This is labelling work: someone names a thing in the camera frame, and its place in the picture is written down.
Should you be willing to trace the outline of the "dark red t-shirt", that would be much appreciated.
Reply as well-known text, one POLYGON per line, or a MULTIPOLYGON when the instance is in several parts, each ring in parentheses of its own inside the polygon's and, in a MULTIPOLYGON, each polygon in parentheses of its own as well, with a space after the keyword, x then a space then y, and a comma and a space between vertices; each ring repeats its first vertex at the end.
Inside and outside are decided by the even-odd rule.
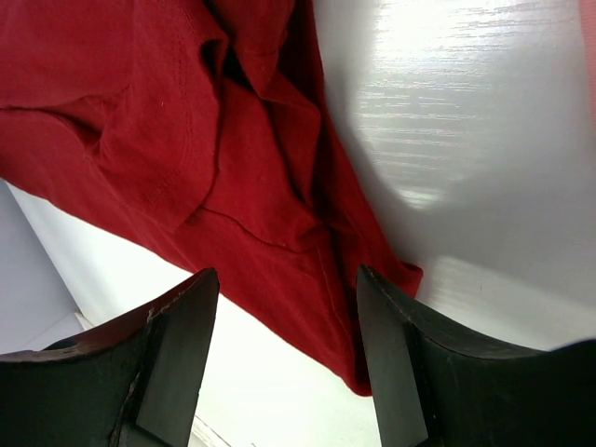
POLYGON ((416 293, 335 131, 309 1, 5 1, 1 176, 371 385, 368 265, 416 293))

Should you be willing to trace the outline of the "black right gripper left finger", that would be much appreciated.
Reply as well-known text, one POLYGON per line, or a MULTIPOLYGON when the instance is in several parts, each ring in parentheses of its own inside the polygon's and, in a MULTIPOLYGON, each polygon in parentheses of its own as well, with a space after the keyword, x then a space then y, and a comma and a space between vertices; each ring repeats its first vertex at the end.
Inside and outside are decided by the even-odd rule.
POLYGON ((2 355, 2 445, 188 445, 218 295, 204 269, 100 326, 2 355))

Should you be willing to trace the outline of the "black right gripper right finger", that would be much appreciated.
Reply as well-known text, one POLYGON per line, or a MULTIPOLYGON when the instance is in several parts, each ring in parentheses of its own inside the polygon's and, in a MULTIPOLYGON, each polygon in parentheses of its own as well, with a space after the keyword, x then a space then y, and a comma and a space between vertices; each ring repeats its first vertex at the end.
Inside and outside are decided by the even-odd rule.
POLYGON ((415 301, 367 266, 359 324, 385 446, 591 446, 595 343, 541 351, 415 301))

